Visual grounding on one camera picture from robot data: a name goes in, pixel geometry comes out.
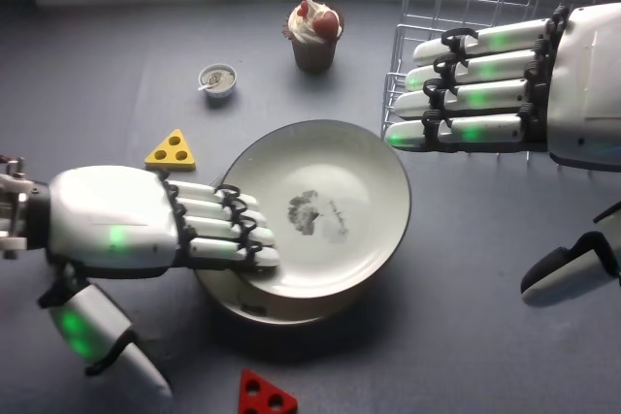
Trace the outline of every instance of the triangle with holes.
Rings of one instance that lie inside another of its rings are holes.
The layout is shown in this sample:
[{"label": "triangle with holes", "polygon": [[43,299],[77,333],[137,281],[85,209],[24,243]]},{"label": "triangle with holes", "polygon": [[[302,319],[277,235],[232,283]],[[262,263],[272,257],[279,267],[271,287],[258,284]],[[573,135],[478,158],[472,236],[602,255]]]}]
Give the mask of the triangle with holes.
[{"label": "triangle with holes", "polygon": [[149,169],[177,171],[192,171],[196,169],[194,156],[180,129],[168,135],[166,139],[148,155],[145,159],[145,165],[147,165]]},{"label": "triangle with holes", "polygon": [[298,401],[252,370],[242,370],[239,414],[294,414]]}]

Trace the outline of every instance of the stacked plate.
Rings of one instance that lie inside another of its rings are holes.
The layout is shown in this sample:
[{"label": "stacked plate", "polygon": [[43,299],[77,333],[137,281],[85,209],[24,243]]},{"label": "stacked plate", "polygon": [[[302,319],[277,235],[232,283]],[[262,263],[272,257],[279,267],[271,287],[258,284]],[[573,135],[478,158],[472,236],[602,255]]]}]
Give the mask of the stacked plate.
[{"label": "stacked plate", "polygon": [[275,272],[197,271],[212,296],[250,320],[301,324],[344,309],[390,258],[409,221],[409,184],[393,150],[349,123],[285,126],[224,176],[256,198],[274,232]]}]

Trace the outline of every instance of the gray tablecloth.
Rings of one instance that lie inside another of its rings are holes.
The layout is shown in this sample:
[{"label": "gray tablecloth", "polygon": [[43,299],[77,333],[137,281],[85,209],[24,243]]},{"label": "gray tablecloth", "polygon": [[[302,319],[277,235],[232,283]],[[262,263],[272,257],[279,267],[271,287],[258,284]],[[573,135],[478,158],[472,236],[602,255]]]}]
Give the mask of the gray tablecloth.
[{"label": "gray tablecloth", "polygon": [[[75,167],[141,167],[181,128],[210,182],[279,126],[334,118],[378,131],[396,6],[342,5],[333,69],[296,69],[291,6],[2,15],[0,152],[39,180]],[[238,70],[226,106],[196,91],[213,62]],[[553,307],[520,301],[523,273],[621,198],[619,175],[558,171],[545,155],[401,154],[412,215],[363,300],[295,330],[221,312],[190,271],[100,280],[169,375],[179,413],[237,412],[252,368],[314,413],[618,412],[621,296],[610,283]],[[37,298],[43,253],[0,263],[0,412],[135,413],[53,329]]]}]

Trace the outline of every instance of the robotic hand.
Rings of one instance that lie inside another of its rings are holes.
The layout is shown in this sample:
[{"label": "robotic hand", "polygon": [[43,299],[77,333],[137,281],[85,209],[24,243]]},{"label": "robotic hand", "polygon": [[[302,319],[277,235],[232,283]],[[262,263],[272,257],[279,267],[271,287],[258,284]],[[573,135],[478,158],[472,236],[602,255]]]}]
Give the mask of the robotic hand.
[{"label": "robotic hand", "polygon": [[278,264],[256,200],[235,186],[168,181],[128,167],[85,167],[49,186],[26,179],[22,160],[0,175],[0,250],[45,248],[57,271],[39,299],[69,346],[149,410],[171,389],[140,349],[127,316],[89,277],[147,278],[169,268],[263,270]]},{"label": "robotic hand", "polygon": [[[388,143],[425,152],[548,151],[561,165],[621,171],[616,72],[621,4],[479,31],[457,28],[419,45],[409,91],[392,109],[403,122]],[[559,248],[524,277],[528,303],[553,303],[621,271],[621,205],[598,229]]]}]

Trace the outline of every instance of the red berry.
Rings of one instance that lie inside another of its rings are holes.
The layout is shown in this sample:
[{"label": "red berry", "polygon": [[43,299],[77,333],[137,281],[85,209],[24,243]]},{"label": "red berry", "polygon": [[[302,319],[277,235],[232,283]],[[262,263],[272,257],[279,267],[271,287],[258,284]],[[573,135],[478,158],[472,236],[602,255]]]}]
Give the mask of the red berry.
[{"label": "red berry", "polygon": [[312,29],[321,39],[334,41],[339,35],[339,19],[334,13],[326,12],[312,22]]}]

